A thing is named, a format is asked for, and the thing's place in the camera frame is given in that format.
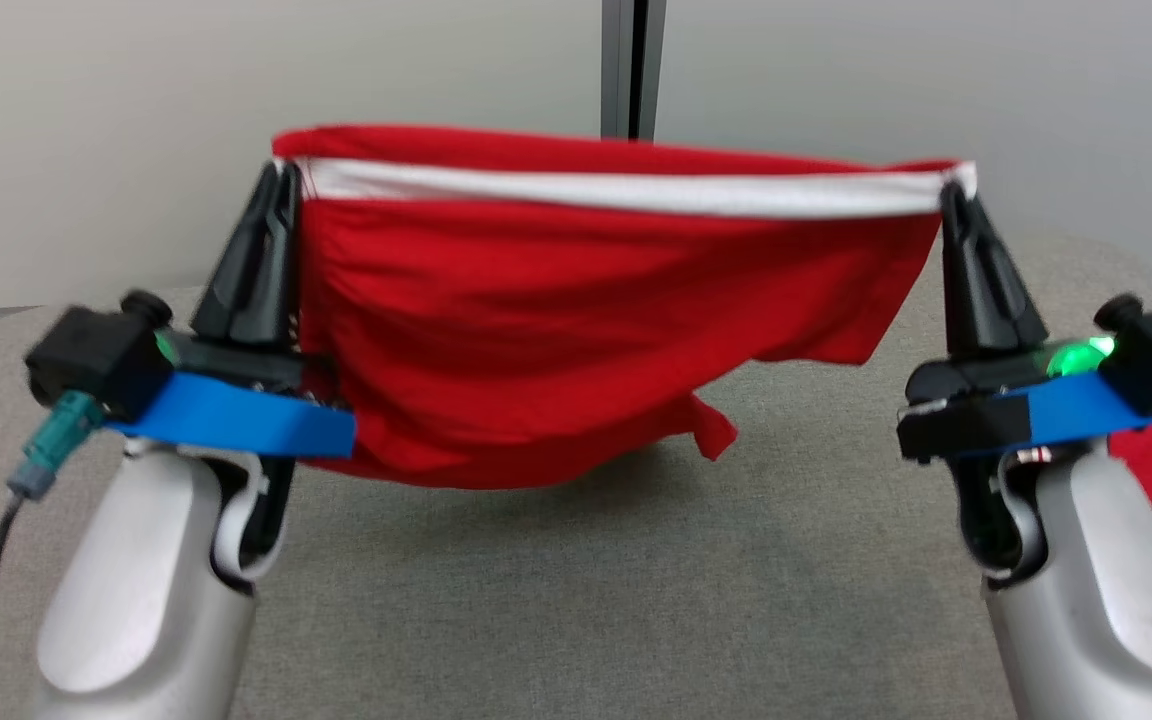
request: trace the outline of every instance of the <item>white panel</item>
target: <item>white panel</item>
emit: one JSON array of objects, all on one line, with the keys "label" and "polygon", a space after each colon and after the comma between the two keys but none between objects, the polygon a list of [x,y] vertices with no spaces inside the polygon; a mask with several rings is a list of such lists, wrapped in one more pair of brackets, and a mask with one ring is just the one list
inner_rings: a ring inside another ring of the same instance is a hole
[{"label": "white panel", "polygon": [[977,160],[1005,234],[1152,264],[1152,0],[669,0],[659,142]]},{"label": "white panel", "polygon": [[0,0],[0,306],[204,281],[270,137],[596,136],[600,6]]}]

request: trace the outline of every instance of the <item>blue tape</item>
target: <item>blue tape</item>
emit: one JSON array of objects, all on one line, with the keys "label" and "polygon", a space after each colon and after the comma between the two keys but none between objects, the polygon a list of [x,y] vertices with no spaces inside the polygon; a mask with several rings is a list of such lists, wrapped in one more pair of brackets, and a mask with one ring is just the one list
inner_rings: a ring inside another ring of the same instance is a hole
[{"label": "blue tape", "polygon": [[1000,450],[1076,442],[1152,425],[1152,416],[1136,414],[1100,373],[1052,378],[1005,393],[1014,396],[1028,397],[1030,441]]},{"label": "blue tape", "polygon": [[348,457],[355,437],[351,414],[191,373],[175,373],[137,423],[106,427],[173,445],[280,457]]}]

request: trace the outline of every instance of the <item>black knob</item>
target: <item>black knob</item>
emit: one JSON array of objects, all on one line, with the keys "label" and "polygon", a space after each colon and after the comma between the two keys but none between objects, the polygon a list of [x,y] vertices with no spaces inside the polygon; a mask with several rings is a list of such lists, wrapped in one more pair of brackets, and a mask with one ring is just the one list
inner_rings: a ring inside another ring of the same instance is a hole
[{"label": "black knob", "polygon": [[150,327],[154,329],[165,328],[168,323],[172,323],[172,306],[151,291],[129,291],[123,296],[123,302],[120,306],[124,313],[145,318],[145,323],[150,324]]},{"label": "black knob", "polygon": [[1119,333],[1123,332],[1123,328],[1138,320],[1143,314],[1144,305],[1139,297],[1124,291],[1123,295],[1119,295],[1114,300],[1106,302],[1105,305],[1101,305],[1101,309],[1096,311],[1093,320],[1096,320],[1096,327],[1111,333]]}]

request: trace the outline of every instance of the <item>teal connector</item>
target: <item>teal connector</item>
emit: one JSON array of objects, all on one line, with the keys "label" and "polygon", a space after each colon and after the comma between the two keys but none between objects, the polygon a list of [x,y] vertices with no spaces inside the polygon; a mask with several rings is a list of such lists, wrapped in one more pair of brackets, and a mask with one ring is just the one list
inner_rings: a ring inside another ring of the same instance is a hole
[{"label": "teal connector", "polygon": [[66,392],[29,438],[24,462],[8,478],[8,487],[28,500],[41,500],[56,482],[56,473],[69,455],[104,423],[105,411],[96,397],[84,392]]}]

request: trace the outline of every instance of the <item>white stripe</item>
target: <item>white stripe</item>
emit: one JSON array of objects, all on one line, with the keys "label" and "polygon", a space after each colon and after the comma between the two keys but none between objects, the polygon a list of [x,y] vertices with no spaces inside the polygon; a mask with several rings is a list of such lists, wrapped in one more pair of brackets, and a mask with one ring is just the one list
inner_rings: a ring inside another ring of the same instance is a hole
[{"label": "white stripe", "polygon": [[511,173],[370,160],[301,158],[306,197],[326,200],[529,200],[764,219],[922,215],[940,210],[945,183],[977,191],[973,162],[943,172],[813,176],[642,176],[608,173]]}]

